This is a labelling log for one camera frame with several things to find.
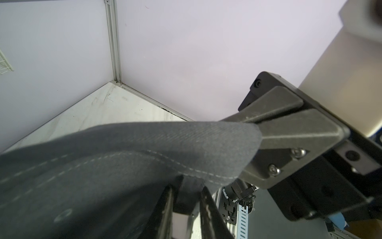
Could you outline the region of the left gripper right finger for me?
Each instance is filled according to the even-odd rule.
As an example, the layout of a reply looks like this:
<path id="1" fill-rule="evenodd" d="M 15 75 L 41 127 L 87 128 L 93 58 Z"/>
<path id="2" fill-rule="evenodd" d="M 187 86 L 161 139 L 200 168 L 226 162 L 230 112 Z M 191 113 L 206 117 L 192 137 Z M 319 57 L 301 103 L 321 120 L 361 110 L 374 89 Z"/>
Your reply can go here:
<path id="1" fill-rule="evenodd" d="M 200 194 L 200 215 L 203 239 L 234 239 L 207 187 Z"/>

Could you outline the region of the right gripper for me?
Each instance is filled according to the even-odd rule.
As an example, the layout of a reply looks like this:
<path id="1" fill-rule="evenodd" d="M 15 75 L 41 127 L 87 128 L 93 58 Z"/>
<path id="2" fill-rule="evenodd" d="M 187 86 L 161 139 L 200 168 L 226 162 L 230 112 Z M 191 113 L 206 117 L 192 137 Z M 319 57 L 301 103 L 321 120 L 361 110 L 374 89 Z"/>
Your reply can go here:
<path id="1" fill-rule="evenodd" d="M 291 221 L 351 211 L 381 199 L 381 144 L 281 76 L 261 72 L 238 112 L 276 86 L 298 95 L 303 106 L 254 123 L 262 142 L 239 178 L 267 189 Z"/>

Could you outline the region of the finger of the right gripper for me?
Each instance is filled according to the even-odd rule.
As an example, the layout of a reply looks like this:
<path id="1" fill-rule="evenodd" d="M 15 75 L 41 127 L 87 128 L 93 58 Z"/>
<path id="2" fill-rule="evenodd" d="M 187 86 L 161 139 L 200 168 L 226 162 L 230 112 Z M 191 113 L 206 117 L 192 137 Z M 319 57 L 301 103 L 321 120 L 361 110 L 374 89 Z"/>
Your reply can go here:
<path id="1" fill-rule="evenodd" d="M 286 87 L 276 86 L 240 112 L 224 118 L 226 122 L 257 123 L 299 109 L 303 99 Z"/>

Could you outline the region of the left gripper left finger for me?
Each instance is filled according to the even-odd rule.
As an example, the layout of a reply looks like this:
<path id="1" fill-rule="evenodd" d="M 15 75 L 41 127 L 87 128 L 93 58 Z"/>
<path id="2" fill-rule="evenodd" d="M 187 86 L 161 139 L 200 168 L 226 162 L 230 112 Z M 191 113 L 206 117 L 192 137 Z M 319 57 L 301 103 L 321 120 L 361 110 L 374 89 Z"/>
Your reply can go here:
<path id="1" fill-rule="evenodd" d="M 167 186 L 158 200 L 139 239 L 171 239 L 175 192 Z"/>

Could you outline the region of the dark grey baseball cap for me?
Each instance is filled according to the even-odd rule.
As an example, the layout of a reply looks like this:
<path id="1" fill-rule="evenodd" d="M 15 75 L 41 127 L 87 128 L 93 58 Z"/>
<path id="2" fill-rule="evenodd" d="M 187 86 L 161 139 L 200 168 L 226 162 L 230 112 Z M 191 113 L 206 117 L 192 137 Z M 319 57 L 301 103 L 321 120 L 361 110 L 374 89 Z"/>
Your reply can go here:
<path id="1" fill-rule="evenodd" d="M 107 124 L 1 155 L 1 238 L 136 239 L 163 192 L 199 211 L 233 182 L 262 134 L 237 122 Z"/>

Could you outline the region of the blue cloth under table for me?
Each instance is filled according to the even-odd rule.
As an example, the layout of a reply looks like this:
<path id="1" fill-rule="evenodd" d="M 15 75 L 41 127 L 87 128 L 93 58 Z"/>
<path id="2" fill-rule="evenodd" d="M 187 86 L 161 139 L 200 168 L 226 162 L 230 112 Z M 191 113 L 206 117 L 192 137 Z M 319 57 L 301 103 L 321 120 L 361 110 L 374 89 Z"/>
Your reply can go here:
<path id="1" fill-rule="evenodd" d="M 332 214 L 327 219 L 339 230 L 344 230 L 349 226 L 341 212 Z"/>

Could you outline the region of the beige cloth under table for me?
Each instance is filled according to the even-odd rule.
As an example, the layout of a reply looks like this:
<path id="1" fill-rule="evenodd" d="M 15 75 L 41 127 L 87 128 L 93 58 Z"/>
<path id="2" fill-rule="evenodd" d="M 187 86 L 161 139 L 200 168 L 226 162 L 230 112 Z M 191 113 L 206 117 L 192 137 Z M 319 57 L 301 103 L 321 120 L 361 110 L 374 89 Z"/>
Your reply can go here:
<path id="1" fill-rule="evenodd" d="M 348 223 L 347 231 L 361 239 L 382 239 L 382 221 L 378 219 Z"/>

